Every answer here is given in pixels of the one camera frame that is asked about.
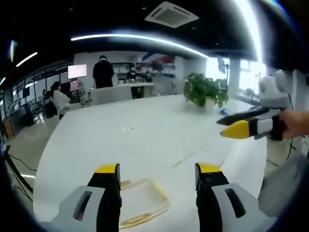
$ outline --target human hand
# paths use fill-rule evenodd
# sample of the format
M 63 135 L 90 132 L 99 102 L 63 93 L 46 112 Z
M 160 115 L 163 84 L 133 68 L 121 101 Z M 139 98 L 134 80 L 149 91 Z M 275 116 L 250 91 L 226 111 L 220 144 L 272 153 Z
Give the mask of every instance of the human hand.
M 292 139 L 302 135 L 301 113 L 285 109 L 280 114 L 280 120 L 285 124 L 284 139 Z

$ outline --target flower pot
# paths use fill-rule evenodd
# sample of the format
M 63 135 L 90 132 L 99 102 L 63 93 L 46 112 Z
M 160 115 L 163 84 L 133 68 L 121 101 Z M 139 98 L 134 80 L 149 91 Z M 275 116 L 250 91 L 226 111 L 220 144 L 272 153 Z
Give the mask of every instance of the flower pot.
M 214 99 L 212 98 L 206 98 L 205 99 L 205 105 L 204 105 L 204 111 L 205 113 L 212 113 L 214 108 Z

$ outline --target curved white table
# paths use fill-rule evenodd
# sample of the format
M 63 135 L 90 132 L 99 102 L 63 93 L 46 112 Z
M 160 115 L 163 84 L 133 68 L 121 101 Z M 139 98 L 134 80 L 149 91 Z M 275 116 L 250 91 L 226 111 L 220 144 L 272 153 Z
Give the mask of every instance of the curved white table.
M 232 113 L 250 105 L 230 100 Z M 128 231 L 199 231 L 196 162 L 220 165 L 230 183 L 258 197 L 266 165 L 266 139 L 223 138 L 217 111 L 206 115 L 183 96 L 99 105 L 68 112 L 43 152 L 34 183 L 37 219 L 50 221 L 59 203 L 93 171 L 120 163 L 121 180 L 150 177 L 168 194 L 171 208 Z

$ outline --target ceiling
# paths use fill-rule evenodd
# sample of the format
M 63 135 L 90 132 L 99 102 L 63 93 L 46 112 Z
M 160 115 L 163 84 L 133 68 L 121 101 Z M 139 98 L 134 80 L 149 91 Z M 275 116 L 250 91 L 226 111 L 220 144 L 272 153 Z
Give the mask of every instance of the ceiling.
M 222 56 L 255 59 L 252 39 L 232 0 L 169 0 L 199 17 L 198 20 L 172 29 L 144 18 L 162 1 L 109 1 L 104 5 L 85 3 L 68 6 L 15 6 L 0 14 L 0 77 L 7 77 L 1 88 L 16 83 L 26 74 L 52 62 L 72 58 L 74 53 L 102 50 L 141 50 L 187 56 L 179 50 L 138 41 L 89 39 L 71 42 L 70 38 L 99 33 L 132 33 L 165 38 L 196 50 Z M 277 14 L 269 1 L 251 1 L 257 16 L 264 62 L 275 68 L 301 69 L 309 72 L 307 50 L 309 29 L 304 9 L 306 1 L 283 0 L 291 24 Z M 17 42 L 14 61 L 8 51 L 11 40 Z M 39 54 L 18 68 L 15 65 L 28 55 Z

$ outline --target air conditioning vent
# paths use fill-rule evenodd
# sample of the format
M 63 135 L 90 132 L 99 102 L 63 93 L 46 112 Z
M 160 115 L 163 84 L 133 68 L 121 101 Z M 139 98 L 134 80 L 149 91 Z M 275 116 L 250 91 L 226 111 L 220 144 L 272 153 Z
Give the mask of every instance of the air conditioning vent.
M 177 28 L 197 20 L 198 17 L 191 12 L 170 2 L 158 5 L 146 18 L 146 21 L 162 24 L 167 27 Z

